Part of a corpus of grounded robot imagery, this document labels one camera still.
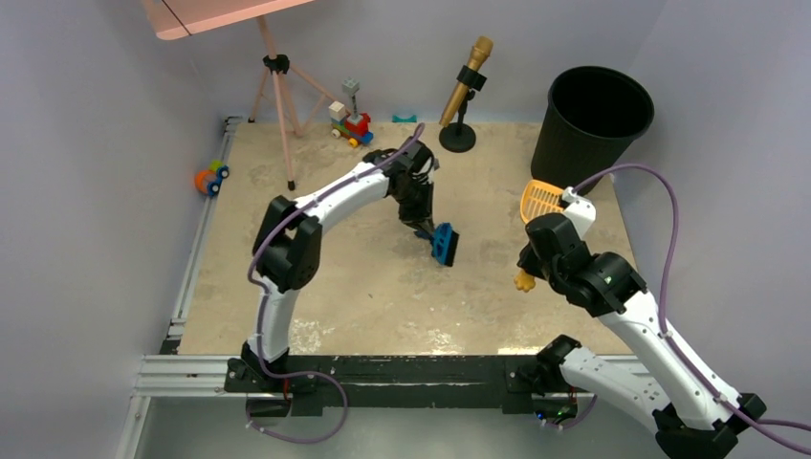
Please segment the yellow slotted plastic scoop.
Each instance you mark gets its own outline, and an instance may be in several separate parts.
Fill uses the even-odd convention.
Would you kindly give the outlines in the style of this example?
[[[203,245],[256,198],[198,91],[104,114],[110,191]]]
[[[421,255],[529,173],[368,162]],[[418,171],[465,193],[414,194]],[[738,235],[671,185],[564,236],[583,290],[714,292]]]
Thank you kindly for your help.
[[[523,223],[527,224],[543,214],[563,212],[560,204],[562,194],[562,188],[539,180],[530,180],[523,190],[519,204]],[[532,275],[521,269],[514,278],[514,284],[519,291],[528,293],[535,288],[536,281]]]

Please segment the blue hand brush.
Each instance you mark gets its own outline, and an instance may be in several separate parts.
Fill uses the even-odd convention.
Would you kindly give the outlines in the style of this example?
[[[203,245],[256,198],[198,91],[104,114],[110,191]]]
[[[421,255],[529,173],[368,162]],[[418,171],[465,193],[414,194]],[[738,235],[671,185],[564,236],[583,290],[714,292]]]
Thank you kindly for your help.
[[[442,266],[452,267],[458,247],[459,233],[450,222],[439,224],[432,234],[424,230],[415,230],[414,234],[430,243],[431,256]]]

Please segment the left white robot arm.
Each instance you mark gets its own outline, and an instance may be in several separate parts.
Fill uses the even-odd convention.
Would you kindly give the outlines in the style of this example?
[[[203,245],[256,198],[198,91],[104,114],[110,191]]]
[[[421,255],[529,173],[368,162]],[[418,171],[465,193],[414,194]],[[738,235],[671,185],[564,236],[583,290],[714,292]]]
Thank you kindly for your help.
[[[401,223],[432,242],[433,175],[439,162],[416,142],[403,153],[374,150],[328,186],[295,200],[280,195],[268,205],[252,248],[249,280],[259,289],[254,330],[243,344],[248,378],[260,390],[282,385],[289,331],[300,291],[317,273],[323,236],[361,208],[393,198]]]

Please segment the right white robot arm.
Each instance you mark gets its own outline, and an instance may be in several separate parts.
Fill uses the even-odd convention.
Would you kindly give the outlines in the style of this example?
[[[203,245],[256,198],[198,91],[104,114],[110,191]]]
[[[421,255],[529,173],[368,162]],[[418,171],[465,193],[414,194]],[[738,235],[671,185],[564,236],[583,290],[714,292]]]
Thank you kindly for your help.
[[[539,392],[574,386],[649,430],[669,458],[725,458],[765,403],[740,393],[701,361],[666,320],[645,281],[620,255],[593,254],[561,213],[525,226],[518,266],[611,330],[647,370],[644,379],[560,335],[537,354],[526,378]]]

